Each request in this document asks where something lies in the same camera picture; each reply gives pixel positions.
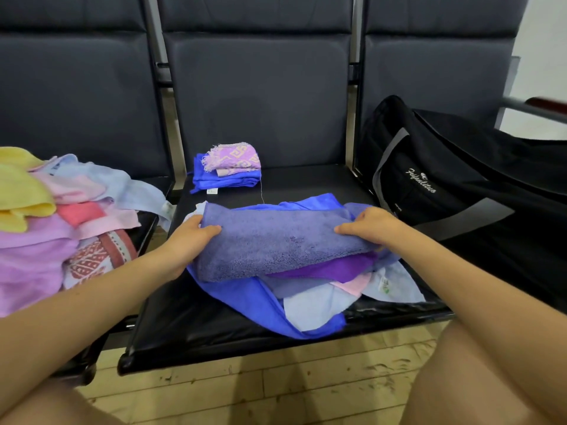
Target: left hand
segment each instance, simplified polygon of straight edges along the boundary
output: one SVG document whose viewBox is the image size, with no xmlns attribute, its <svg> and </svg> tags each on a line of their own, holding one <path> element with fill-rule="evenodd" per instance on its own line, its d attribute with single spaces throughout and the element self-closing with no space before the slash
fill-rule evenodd
<svg viewBox="0 0 567 425">
<path fill-rule="evenodd" d="M 177 279 L 188 264 L 199 255 L 211 238 L 221 233 L 218 225 L 199 228 L 203 217 L 191 216 L 182 223 L 167 241 L 152 253 L 160 255 L 160 261 L 167 263 L 170 280 Z"/>
</svg>

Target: wooden floor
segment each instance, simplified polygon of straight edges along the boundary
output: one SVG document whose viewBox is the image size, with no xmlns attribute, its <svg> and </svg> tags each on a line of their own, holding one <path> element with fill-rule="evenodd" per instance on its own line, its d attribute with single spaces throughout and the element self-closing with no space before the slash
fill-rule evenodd
<svg viewBox="0 0 567 425">
<path fill-rule="evenodd" d="M 119 377 L 103 351 L 93 405 L 145 425 L 393 425 L 445 323 Z"/>
</svg>

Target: leg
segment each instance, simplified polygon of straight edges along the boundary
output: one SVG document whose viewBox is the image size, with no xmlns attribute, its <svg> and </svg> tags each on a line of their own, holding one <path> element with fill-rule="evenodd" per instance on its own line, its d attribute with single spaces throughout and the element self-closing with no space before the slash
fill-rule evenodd
<svg viewBox="0 0 567 425">
<path fill-rule="evenodd" d="M 418 374 L 401 425 L 552 424 L 458 320 Z"/>
<path fill-rule="evenodd" d="M 0 425 L 124 425 L 67 385 L 46 380 L 0 418 Z"/>
</svg>

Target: black bag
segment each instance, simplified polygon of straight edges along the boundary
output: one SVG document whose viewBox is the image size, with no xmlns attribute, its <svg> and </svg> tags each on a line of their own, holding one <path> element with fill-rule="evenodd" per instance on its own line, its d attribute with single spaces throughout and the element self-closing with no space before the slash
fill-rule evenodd
<svg viewBox="0 0 567 425">
<path fill-rule="evenodd" d="M 567 142 L 391 96 L 364 126 L 356 168 L 400 220 L 567 313 Z"/>
</svg>

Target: forearm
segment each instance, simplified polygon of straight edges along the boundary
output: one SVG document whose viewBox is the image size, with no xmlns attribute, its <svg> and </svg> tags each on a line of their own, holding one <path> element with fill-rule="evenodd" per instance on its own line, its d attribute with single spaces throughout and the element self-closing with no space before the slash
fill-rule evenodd
<svg viewBox="0 0 567 425">
<path fill-rule="evenodd" d="M 0 320 L 0 417 L 166 281 L 152 254 Z"/>
<path fill-rule="evenodd" d="M 406 225 L 387 246 L 542 408 L 567 416 L 567 317 Z"/>
</svg>

